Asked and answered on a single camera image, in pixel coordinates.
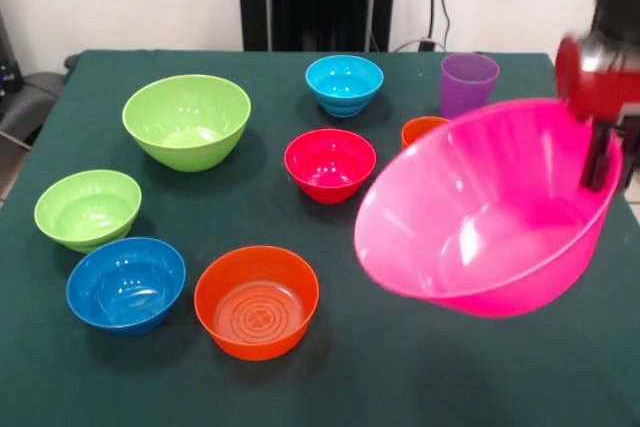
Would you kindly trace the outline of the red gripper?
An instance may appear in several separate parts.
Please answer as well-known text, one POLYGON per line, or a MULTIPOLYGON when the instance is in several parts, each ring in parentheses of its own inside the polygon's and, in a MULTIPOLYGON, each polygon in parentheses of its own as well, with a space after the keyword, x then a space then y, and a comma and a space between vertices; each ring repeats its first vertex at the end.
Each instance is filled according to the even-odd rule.
POLYGON ((580 185, 593 192, 602 185, 616 188, 622 141, 604 122, 639 115, 639 52, 609 45, 594 34, 566 36, 556 54, 555 83, 558 97, 574 117, 595 120, 580 185))

